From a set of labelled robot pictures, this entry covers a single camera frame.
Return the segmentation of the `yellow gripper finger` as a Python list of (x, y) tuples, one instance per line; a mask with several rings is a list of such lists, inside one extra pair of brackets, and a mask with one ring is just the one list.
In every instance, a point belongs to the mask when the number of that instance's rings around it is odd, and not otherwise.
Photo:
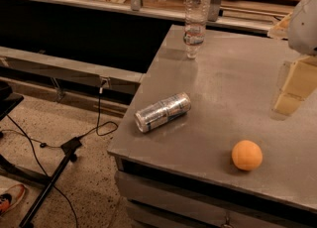
[(276, 23), (272, 28), (267, 32), (267, 35), (273, 39), (288, 39), (288, 27), (291, 20), (292, 14), (289, 13), (284, 18), (282, 18), (278, 23)]
[(290, 116), (317, 88), (317, 56), (301, 56), (285, 66), (287, 73), (283, 75), (272, 110)]

